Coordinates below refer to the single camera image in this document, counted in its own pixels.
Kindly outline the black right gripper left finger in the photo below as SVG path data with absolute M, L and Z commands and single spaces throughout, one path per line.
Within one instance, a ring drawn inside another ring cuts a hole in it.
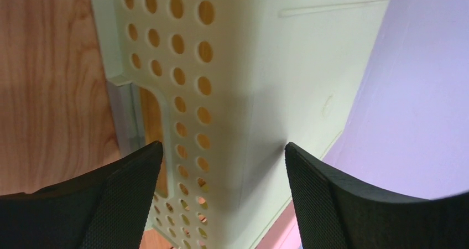
M 1 196 L 1 247 L 139 248 L 162 158 L 155 141 L 62 183 Z

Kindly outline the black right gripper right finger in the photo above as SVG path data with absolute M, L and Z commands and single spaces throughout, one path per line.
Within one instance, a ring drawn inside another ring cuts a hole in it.
M 300 148 L 285 163 L 303 248 L 467 248 L 468 194 L 426 200 L 346 174 Z

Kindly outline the green perforated tray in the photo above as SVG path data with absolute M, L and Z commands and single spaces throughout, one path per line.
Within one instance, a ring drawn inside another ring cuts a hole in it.
M 91 0 L 119 149 L 164 146 L 146 227 L 258 248 L 291 202 L 284 147 L 345 129 L 390 0 Z

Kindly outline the pink perforated tray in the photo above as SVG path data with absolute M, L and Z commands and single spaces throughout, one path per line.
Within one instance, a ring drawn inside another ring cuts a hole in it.
M 291 202 L 278 217 L 267 234 L 261 239 L 260 249 L 295 249 L 300 248 L 301 238 L 296 221 L 294 204 Z

